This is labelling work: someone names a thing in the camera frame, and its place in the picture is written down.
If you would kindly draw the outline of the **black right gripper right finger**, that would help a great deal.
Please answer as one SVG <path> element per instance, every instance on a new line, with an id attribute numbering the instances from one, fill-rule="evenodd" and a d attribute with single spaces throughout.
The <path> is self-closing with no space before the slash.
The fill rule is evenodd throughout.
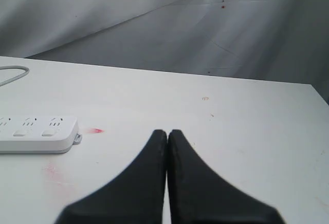
<path id="1" fill-rule="evenodd" d="M 172 223 L 284 223 L 279 212 L 237 189 L 196 153 L 183 132 L 168 138 Z"/>

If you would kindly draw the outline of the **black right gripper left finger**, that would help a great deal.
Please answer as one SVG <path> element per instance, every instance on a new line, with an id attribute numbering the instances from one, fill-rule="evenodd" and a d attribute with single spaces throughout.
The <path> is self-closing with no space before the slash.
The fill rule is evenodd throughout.
<path id="1" fill-rule="evenodd" d="M 158 129 L 125 170 L 66 206 L 57 223 L 162 223 L 166 169 L 167 134 Z"/>

